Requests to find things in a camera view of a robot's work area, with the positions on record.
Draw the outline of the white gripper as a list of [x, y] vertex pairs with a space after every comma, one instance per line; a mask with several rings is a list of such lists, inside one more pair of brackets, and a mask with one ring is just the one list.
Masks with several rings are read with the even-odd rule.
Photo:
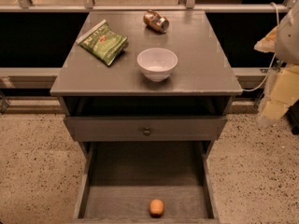
[[[278, 28], [273, 28], [254, 45], [260, 52], [274, 52]], [[281, 119], [299, 100], [299, 65], [287, 64], [279, 71], [271, 71], [266, 81], [263, 98], [258, 107], [258, 121], [271, 125]]]

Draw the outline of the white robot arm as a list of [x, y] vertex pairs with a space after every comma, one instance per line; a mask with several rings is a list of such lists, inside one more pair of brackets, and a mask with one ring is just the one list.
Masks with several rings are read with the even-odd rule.
[[270, 71], [260, 102], [258, 119], [262, 125], [281, 119], [299, 101], [299, 2], [280, 23], [258, 41], [255, 50], [273, 52], [286, 66]]

